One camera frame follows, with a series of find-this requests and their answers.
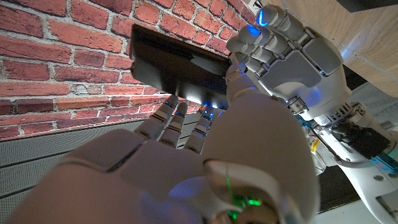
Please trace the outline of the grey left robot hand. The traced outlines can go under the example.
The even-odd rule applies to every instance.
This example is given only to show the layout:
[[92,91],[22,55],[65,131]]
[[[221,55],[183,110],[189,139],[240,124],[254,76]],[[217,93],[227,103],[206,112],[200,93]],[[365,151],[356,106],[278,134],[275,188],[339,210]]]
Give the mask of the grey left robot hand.
[[226,46],[270,95],[320,126],[364,114],[364,105],[348,101],[351,90],[343,59],[328,39],[279,6],[243,4],[255,15],[255,23],[244,26]]

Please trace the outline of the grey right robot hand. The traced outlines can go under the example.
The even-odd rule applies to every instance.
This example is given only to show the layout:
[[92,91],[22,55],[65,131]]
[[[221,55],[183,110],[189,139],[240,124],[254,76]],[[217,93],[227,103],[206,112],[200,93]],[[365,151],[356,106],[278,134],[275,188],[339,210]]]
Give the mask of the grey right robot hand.
[[177,148],[185,105],[171,96],[134,131],[62,157],[9,223],[312,223],[320,189],[297,118],[243,64],[226,72],[228,109],[203,112]]

